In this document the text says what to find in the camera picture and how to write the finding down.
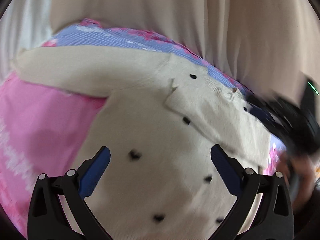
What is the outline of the person's right hand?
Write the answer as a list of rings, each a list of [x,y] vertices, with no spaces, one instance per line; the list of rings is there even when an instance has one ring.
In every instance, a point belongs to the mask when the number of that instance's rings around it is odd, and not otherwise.
[[[316,189],[315,166],[307,154],[290,156],[281,152],[276,170],[283,174],[292,193],[295,213],[319,215],[319,190]]]

